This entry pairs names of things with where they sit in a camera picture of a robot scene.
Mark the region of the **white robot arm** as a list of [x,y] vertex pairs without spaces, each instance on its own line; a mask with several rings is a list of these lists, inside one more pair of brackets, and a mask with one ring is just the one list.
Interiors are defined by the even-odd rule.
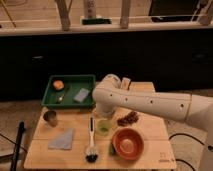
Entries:
[[120,78],[108,74],[95,86],[92,98],[101,115],[111,115],[116,107],[124,107],[206,131],[198,171],[213,171],[213,97],[124,90]]

